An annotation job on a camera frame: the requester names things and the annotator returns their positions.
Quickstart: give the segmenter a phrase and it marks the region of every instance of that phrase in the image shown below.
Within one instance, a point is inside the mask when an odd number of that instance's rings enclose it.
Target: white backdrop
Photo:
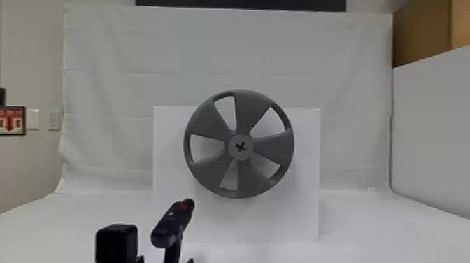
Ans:
[[[68,5],[59,192],[150,190],[152,107],[322,108],[322,184],[387,186],[391,15]]]

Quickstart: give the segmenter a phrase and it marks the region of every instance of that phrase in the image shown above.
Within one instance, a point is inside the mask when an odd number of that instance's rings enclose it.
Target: fan blade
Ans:
[[[250,91],[236,92],[236,128],[238,134],[249,135],[253,127],[269,110],[272,101],[268,97]]]
[[[209,189],[216,189],[224,179],[232,160],[229,153],[223,150],[208,159],[190,163],[190,169],[202,185]]]
[[[288,129],[280,134],[256,138],[253,145],[257,154],[287,168],[294,151],[294,135]]]
[[[238,194],[241,197],[253,197],[260,192],[267,191],[273,183],[260,174],[252,165],[252,162],[238,162]]]
[[[187,130],[191,134],[220,141],[226,141],[232,136],[232,131],[225,123],[213,101],[207,101],[196,109],[187,124]]]

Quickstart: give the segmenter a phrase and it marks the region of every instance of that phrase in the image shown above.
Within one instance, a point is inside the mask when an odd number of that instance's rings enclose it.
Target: red sign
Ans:
[[[24,135],[24,107],[0,107],[0,134]]]

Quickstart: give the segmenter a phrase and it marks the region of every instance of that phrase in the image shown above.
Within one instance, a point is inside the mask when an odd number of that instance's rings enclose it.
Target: gray fan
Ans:
[[[235,101],[235,131],[227,126],[215,107],[216,101],[227,97],[233,97]],[[279,116],[284,131],[253,138],[251,129],[270,108]],[[190,147],[192,134],[222,141],[224,149],[195,162]],[[294,133],[289,118],[272,99],[250,90],[229,90],[207,99],[193,113],[185,131],[184,153],[194,177],[211,192],[232,199],[254,197],[279,183],[287,172],[294,153]],[[279,164],[277,171],[270,176],[260,173],[252,162],[255,153]],[[236,190],[220,186],[232,161],[238,162]]]

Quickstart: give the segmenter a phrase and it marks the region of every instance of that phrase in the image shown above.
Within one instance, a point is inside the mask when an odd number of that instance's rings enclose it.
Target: cross-shaped slot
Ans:
[[[235,143],[235,147],[238,149],[238,152],[246,151],[245,142]]]

